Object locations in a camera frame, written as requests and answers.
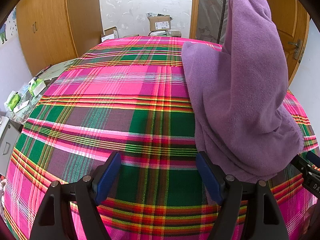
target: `bed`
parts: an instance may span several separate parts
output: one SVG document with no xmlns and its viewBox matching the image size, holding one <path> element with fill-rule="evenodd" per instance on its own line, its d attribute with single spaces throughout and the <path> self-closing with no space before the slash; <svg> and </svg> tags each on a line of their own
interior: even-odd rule
<svg viewBox="0 0 320 240">
<path fill-rule="evenodd" d="M 221 49 L 172 37 L 107 40 L 51 85 L 24 125 L 8 167 L 4 211 L 17 239 L 29 238 L 52 181 L 78 181 L 113 151 L 122 155 L 121 170 L 98 207 L 113 240 L 207 239 L 219 207 L 208 204 L 196 169 L 195 121 L 181 62 L 185 41 Z M 283 104 L 304 134 L 302 155 L 319 154 L 310 122 L 289 90 Z M 290 239 L 298 239 L 303 213 L 315 198 L 290 164 L 268 183 Z M 86 239 L 77 206 L 71 203 L 71 209 L 78 238 Z"/>
</svg>

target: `black clamp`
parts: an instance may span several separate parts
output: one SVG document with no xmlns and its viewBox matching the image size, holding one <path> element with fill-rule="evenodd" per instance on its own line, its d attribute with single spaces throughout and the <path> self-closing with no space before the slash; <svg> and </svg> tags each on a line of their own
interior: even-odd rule
<svg viewBox="0 0 320 240">
<path fill-rule="evenodd" d="M 315 166 L 320 167 L 320 158 L 313 152 L 308 151 L 306 157 L 307 160 Z M 311 167 L 311 165 L 299 155 L 292 159 L 291 164 L 302 173 L 302 186 L 317 198 L 320 198 L 320 171 Z"/>
<path fill-rule="evenodd" d="M 279 206 L 264 180 L 241 182 L 214 165 L 205 152 L 199 152 L 196 165 L 212 198 L 221 210 L 208 240 L 231 240 L 242 200 L 248 200 L 241 240 L 288 240 Z"/>
<path fill-rule="evenodd" d="M 121 155 L 113 152 L 92 176 L 78 182 L 60 184 L 53 181 L 37 212 L 30 240 L 78 240 L 70 201 L 78 205 L 84 233 L 88 240 L 111 240 L 97 210 L 105 200 L 121 166 Z"/>
<path fill-rule="evenodd" d="M 313 152 L 308 151 L 306 158 L 310 163 L 316 167 L 320 167 L 320 158 Z M 320 198 L 320 171 L 314 169 L 306 160 L 299 155 L 295 156 L 291 164 L 296 167 L 303 177 L 302 186 L 307 189 L 311 194 Z M 303 235 L 301 240 L 314 240 L 318 239 L 320 235 L 320 201 L 317 201 L 315 210 L 311 216 L 308 231 Z"/>
</svg>

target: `blue clamp pad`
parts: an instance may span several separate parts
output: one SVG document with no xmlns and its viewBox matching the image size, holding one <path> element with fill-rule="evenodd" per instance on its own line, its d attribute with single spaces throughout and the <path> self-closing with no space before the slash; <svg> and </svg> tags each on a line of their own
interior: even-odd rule
<svg viewBox="0 0 320 240">
<path fill-rule="evenodd" d="M 211 162 L 205 152 L 197 154 L 196 166 L 210 197 L 221 206 L 227 196 L 224 181 L 225 173 L 220 166 Z"/>
<path fill-rule="evenodd" d="M 320 158 L 315 155 L 312 151 L 307 152 L 307 160 L 312 162 L 316 167 L 320 168 Z"/>
<path fill-rule="evenodd" d="M 94 202 L 97 206 L 108 197 L 120 167 L 121 155 L 118 152 L 113 152 L 105 164 L 96 168 L 93 175 L 92 189 L 95 194 Z"/>
</svg>

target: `purple towel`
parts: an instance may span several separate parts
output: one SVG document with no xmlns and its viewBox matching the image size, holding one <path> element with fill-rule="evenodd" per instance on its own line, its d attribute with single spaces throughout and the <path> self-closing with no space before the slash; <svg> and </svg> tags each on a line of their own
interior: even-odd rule
<svg viewBox="0 0 320 240">
<path fill-rule="evenodd" d="M 182 62 L 196 146 L 239 180 L 270 179 L 303 149 L 282 105 L 287 63 L 266 0 L 229 0 L 222 51 L 185 42 Z"/>
</svg>

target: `door frame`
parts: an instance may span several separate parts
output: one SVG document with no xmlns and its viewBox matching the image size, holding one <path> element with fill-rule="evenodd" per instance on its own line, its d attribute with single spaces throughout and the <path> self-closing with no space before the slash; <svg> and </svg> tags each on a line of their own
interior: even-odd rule
<svg viewBox="0 0 320 240">
<path fill-rule="evenodd" d="M 307 40 L 308 40 L 309 27 L 310 27 L 310 15 L 309 15 L 308 12 L 307 12 L 307 28 L 306 28 L 306 34 L 305 34 L 305 36 L 304 36 L 302 48 L 301 48 L 301 50 L 299 51 L 299 60 L 298 60 L 297 63 L 296 63 L 296 66 L 295 66 L 295 68 L 294 68 L 294 70 L 293 70 L 293 72 L 292 72 L 291 77 L 289 77 L 289 82 L 288 82 L 288 85 L 289 85 L 289 86 L 290 86 L 290 84 L 291 84 L 294 76 L 296 75 L 299 66 L 300 66 L 300 62 L 301 62 L 301 60 L 302 60 L 302 57 L 303 57 L 303 54 L 304 54 L 304 50 L 305 50 L 305 48 L 306 48 L 306 44 L 307 44 Z"/>
<path fill-rule="evenodd" d="M 198 23 L 199 0 L 192 0 L 191 6 L 191 22 L 190 22 L 190 39 L 196 38 L 196 29 Z"/>
</svg>

